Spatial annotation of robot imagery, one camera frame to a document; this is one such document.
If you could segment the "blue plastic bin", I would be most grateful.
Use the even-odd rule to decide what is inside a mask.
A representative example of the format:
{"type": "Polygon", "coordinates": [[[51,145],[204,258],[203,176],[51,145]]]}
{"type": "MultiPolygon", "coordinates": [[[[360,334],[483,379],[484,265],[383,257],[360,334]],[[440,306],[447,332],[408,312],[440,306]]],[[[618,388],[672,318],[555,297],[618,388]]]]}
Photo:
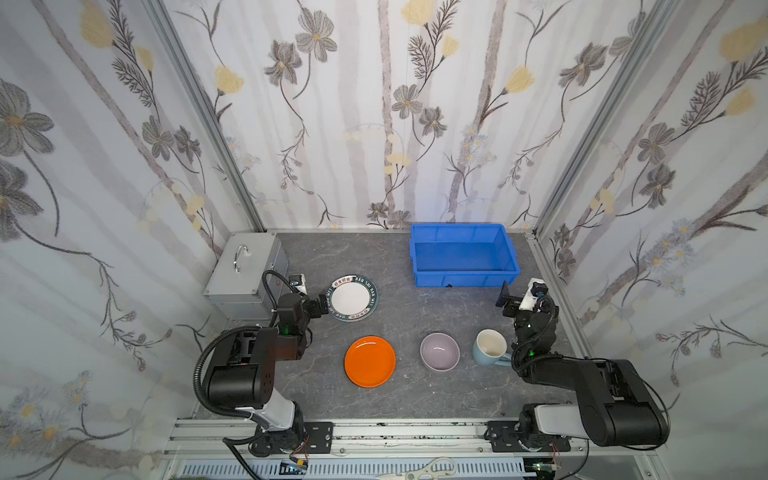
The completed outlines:
{"type": "Polygon", "coordinates": [[[414,283],[421,288],[500,287],[521,273],[501,224],[414,224],[409,248],[414,283]]]}

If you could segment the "green rimmed white plate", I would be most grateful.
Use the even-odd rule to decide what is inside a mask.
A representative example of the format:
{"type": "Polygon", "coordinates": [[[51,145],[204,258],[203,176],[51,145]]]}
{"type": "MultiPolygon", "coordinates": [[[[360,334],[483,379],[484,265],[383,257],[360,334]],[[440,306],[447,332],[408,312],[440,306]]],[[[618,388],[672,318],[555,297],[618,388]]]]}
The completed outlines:
{"type": "Polygon", "coordinates": [[[378,290],[367,277],[348,274],[334,280],[326,290],[329,314],[342,322],[357,322],[370,316],[378,305],[378,290]]]}

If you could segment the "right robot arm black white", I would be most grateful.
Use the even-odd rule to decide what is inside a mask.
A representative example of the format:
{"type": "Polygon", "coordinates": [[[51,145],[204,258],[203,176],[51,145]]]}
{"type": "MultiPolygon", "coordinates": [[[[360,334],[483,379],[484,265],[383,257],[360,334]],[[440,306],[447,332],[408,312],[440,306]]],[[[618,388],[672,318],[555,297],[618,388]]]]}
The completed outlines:
{"type": "Polygon", "coordinates": [[[575,404],[531,403],[522,408],[514,435],[526,449],[578,438],[599,447],[653,450],[666,443],[671,420],[661,400],[622,359],[576,358],[552,350],[560,308],[548,286],[532,279],[524,296],[502,283],[495,306],[513,320],[516,340],[495,361],[531,385],[575,394],[575,404]]]}

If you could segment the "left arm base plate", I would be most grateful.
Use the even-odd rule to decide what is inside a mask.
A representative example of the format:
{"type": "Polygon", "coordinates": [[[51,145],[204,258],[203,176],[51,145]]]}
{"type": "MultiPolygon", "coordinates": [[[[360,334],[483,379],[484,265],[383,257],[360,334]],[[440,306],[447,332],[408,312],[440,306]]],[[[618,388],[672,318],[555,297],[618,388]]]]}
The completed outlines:
{"type": "Polygon", "coordinates": [[[302,429],[268,431],[248,445],[251,455],[265,458],[273,454],[329,454],[333,441],[333,422],[307,422],[302,429]]]}

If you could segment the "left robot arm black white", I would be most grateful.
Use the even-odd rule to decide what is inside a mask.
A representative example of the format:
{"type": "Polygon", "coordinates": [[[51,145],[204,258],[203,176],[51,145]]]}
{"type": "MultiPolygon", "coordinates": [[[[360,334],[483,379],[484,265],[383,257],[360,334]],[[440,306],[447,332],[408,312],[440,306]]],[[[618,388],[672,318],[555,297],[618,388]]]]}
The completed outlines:
{"type": "Polygon", "coordinates": [[[313,341],[310,321],[329,312],[327,296],[311,299],[302,293],[281,296],[272,326],[242,326],[215,338],[201,353],[193,371],[198,402],[220,416],[257,424],[247,442],[252,454],[295,452],[310,433],[300,407],[275,387],[276,364],[302,359],[313,341]]]}

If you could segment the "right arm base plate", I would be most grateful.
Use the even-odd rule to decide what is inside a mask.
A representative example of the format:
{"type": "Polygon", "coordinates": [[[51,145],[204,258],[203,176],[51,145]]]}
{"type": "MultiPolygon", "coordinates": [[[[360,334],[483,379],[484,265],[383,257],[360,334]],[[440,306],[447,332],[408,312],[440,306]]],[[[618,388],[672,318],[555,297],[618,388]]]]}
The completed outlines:
{"type": "Polygon", "coordinates": [[[483,438],[494,453],[570,452],[570,442],[562,436],[540,434],[537,430],[524,434],[515,420],[492,420],[486,424],[483,438]]]}

